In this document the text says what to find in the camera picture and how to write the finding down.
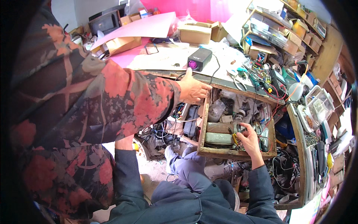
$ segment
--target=multimeter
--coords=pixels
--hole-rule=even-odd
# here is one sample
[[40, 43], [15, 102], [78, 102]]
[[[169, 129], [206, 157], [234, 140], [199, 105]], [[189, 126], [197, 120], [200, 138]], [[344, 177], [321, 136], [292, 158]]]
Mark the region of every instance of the multimeter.
[[279, 93], [278, 97], [282, 97], [286, 93], [286, 91], [281, 88], [281, 86], [283, 85], [285, 88], [287, 88], [284, 77], [273, 68], [269, 68], [269, 72], [271, 76], [271, 85], [273, 85], [277, 89], [277, 92]]

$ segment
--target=yellow-handled pliers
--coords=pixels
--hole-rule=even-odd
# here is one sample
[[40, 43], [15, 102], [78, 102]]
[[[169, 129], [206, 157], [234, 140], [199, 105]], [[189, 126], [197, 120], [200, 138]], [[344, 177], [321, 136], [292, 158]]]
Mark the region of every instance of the yellow-handled pliers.
[[232, 138], [234, 139], [235, 145], [239, 146], [239, 144], [237, 143], [237, 135], [236, 135], [236, 133], [234, 133], [234, 132], [231, 130], [231, 128], [229, 128], [229, 132], [230, 132], [230, 134], [232, 135]]

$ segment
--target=clear plastic container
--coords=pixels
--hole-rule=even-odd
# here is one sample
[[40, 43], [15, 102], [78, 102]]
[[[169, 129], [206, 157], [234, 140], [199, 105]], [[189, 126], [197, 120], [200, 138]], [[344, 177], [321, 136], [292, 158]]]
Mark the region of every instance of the clear plastic container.
[[325, 89], [322, 89], [306, 106], [308, 125], [315, 130], [324, 120], [328, 119], [333, 111], [332, 97]]

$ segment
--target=dark blue jacket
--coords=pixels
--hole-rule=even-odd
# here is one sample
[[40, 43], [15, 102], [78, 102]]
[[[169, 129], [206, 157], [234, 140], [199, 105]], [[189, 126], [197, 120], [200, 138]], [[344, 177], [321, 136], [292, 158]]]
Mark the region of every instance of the dark blue jacket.
[[115, 151], [113, 171], [117, 206], [106, 223], [282, 223], [273, 205], [274, 190], [265, 166], [249, 172], [250, 204], [247, 214], [231, 209], [213, 183], [201, 194], [162, 181], [149, 206], [143, 197], [135, 151]]

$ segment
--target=black power supply box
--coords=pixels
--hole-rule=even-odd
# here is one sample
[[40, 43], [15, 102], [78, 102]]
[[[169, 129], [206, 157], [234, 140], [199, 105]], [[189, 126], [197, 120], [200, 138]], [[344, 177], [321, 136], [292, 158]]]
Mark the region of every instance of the black power supply box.
[[211, 60], [212, 55], [213, 52], [211, 50], [199, 48], [188, 57], [188, 67], [201, 72], [205, 65], [207, 65], [207, 63]]

